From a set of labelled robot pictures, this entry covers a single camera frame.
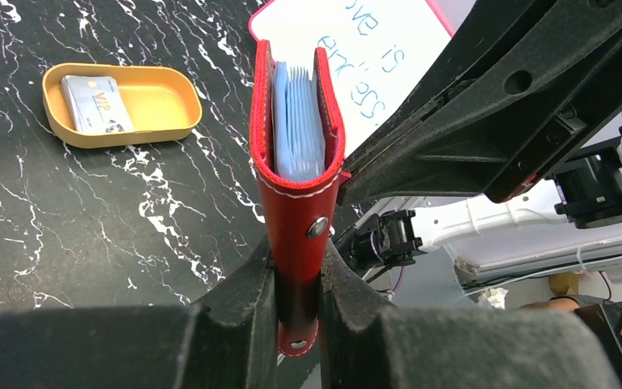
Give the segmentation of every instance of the table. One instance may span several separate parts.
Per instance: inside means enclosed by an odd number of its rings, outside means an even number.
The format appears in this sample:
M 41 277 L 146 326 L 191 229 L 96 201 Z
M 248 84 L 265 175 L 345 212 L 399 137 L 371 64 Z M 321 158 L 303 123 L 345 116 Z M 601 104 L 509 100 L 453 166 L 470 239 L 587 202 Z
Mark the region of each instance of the table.
M 248 146 L 261 5 L 0 0 L 0 312 L 189 304 L 248 258 L 265 233 Z M 203 119 L 181 142 L 66 146 L 41 90 L 61 62 L 175 68 Z

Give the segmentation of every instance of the white cable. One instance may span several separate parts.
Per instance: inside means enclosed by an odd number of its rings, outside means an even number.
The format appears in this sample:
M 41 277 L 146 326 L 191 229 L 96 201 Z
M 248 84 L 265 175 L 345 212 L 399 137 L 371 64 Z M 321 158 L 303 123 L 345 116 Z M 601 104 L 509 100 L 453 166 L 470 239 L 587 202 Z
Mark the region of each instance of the white cable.
M 368 279 L 368 277 L 371 275 L 371 271 L 373 271 L 373 269 L 375 269 L 375 266 L 374 266 L 374 267 L 371 267 L 371 268 L 370 268 L 370 269 L 366 272 L 366 274 L 364 274 L 364 276 L 363 276 L 363 277 L 361 277 L 361 279 L 362 279 L 362 280 L 364 280 L 364 281 L 366 281 L 366 280 Z
M 614 262 L 614 261 L 617 261 L 619 259 L 622 259 L 622 255 L 618 256 L 618 257 L 614 257 L 614 258 L 607 258 L 607 259 L 600 259 L 600 260 L 597 260 L 597 261 L 593 261 L 593 262 L 590 262 L 590 265 L 597 265 L 597 264 L 601 264 L 601 263 Z M 513 284 L 514 282 L 523 281 L 523 280 L 526 280 L 526 279 L 531 278 L 531 277 L 544 276 L 546 274 L 556 273 L 558 271 L 570 269 L 570 268 L 575 267 L 575 266 L 576 266 L 575 263 L 572 263 L 570 265 L 566 265 L 566 266 L 563 266 L 563 267 L 557 267 L 557 268 L 554 268 L 554 269 L 547 269 L 547 270 L 537 271 L 537 272 L 531 273 L 531 274 L 526 274 L 525 276 L 519 276 L 519 277 L 514 278 L 512 280 L 503 281 L 503 282 L 500 282 L 499 284 L 495 284 L 495 285 L 492 285 L 492 286 L 488 286 L 488 287 L 485 287 L 485 288 L 482 288 L 482 289 L 475 290 L 473 292 L 466 293 L 466 294 L 464 294 L 464 297 L 471 296 L 471 295 L 476 294 L 476 293 L 485 292 L 486 290 L 489 290 L 489 289 L 499 288 L 499 287 L 502 287 L 504 285 Z
M 583 246 L 579 246 L 578 250 L 576 250 L 576 259 L 578 261 L 578 264 L 581 265 L 581 269 L 583 269 L 583 271 L 588 271 L 586 264 L 583 262 L 583 257 L 581 256 L 582 248 Z

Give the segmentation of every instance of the card holder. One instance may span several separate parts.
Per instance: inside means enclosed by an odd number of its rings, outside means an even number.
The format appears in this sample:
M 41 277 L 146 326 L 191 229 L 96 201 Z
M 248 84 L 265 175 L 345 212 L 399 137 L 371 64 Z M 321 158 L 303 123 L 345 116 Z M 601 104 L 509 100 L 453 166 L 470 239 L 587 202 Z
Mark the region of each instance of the card holder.
M 316 49 L 311 73 L 305 84 L 305 76 L 293 75 L 287 64 L 276 66 L 269 41 L 258 42 L 249 146 L 276 267 L 278 346 L 292 357 L 309 351 L 316 338 L 318 277 L 345 148 L 344 124 L 323 48 Z M 285 78 L 286 89 L 281 85 Z M 284 109 L 275 103 L 288 96 L 283 91 L 296 96 L 285 99 Z M 292 126 L 322 131 L 294 131 Z M 290 139 L 290 134 L 298 138 Z

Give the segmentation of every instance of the screw hole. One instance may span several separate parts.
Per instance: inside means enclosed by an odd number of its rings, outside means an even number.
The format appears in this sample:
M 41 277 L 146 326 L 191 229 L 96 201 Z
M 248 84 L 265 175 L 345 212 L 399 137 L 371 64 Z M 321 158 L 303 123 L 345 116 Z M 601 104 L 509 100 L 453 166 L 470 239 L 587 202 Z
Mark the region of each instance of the screw hole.
M 306 340 L 298 340 L 296 342 L 291 342 L 290 347 L 292 348 L 302 348 L 306 345 Z
M 533 76 L 527 71 L 516 71 L 510 75 L 505 82 L 505 92 L 508 95 L 518 95 L 524 93 L 533 83 Z

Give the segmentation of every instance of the white stitching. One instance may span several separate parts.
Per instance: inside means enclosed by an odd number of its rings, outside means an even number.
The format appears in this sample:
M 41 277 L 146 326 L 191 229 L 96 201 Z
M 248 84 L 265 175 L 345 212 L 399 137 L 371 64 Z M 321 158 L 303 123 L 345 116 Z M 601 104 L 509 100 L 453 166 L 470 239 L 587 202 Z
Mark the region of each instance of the white stitching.
M 318 195 L 320 193 L 323 193 L 324 191 L 326 191 L 328 188 L 330 188 L 333 183 L 337 180 L 337 177 L 339 177 L 339 172 L 337 174 L 335 174 L 335 176 L 333 177 L 332 180 L 330 180 L 330 182 L 328 182 L 327 185 L 323 186 L 320 190 L 317 190 L 313 193 L 309 193 L 309 194 L 298 194 L 298 195 L 294 195 L 294 194 L 289 194 L 289 193 L 283 193 L 277 189 L 275 189 L 273 186 L 271 186 L 268 181 L 266 180 L 266 176 L 263 175 L 261 173 L 261 171 L 259 170 L 259 174 L 261 174 L 261 177 L 259 178 L 259 181 L 263 182 L 266 186 L 268 186 L 271 190 L 273 190 L 275 193 L 277 193 L 278 195 L 282 195 L 282 196 L 287 196 L 291 199 L 307 199 L 309 197 L 313 197 L 315 195 Z
M 263 137 L 263 147 L 264 147 L 263 162 L 266 162 L 266 156 L 267 156 L 267 150 L 268 150 L 268 143 L 266 143 L 266 128 L 268 127 L 268 114 L 270 113 L 268 112 L 269 111 L 268 96 L 271 96 L 271 93 L 273 92 L 272 86 L 271 86 L 271 77 L 272 77 L 271 67 L 273 67 L 272 59 L 270 55 L 267 55 L 266 56 L 266 81 L 267 81 L 266 90 L 269 92 L 263 96 L 263 130 L 261 131 L 262 137 Z
M 280 350 L 280 352 L 281 352 L 283 355 L 285 355 L 285 356 L 287 356 L 287 357 L 299 357 L 299 356 L 301 356 L 301 355 L 304 355 L 304 354 L 308 353 L 308 352 L 309 352 L 309 350 L 310 350 L 311 348 L 313 348 L 313 344 L 315 344 L 315 343 L 316 343 L 316 339 L 318 338 L 318 328 L 319 328 L 319 327 L 320 327 L 320 326 L 318 325 L 318 323 L 316 323 L 316 332 L 314 332 L 314 333 L 313 333 L 313 343 L 311 343 L 311 344 L 308 346 L 308 348 L 307 348 L 306 350 L 302 351 L 301 353 L 297 353 L 297 354 L 287 354 L 287 353 L 285 353 L 285 352 L 284 352 L 284 351 L 283 351 L 280 347 L 278 347 L 278 349 Z

